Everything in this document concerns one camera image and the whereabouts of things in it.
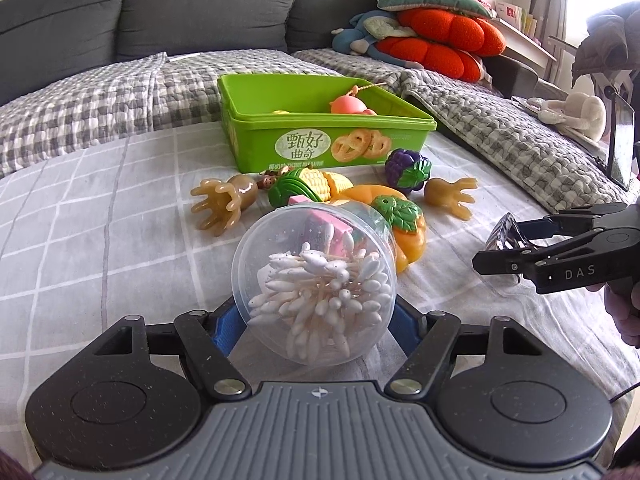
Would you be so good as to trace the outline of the right hand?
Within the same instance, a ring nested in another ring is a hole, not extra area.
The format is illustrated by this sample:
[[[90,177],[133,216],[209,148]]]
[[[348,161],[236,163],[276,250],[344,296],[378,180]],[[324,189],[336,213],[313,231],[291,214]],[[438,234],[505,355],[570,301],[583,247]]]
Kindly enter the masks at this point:
[[[640,288],[635,284],[630,296],[620,296],[616,294],[609,284],[597,284],[587,287],[590,292],[597,292],[604,289],[605,311],[612,316],[614,324],[628,346],[639,348],[640,341]]]

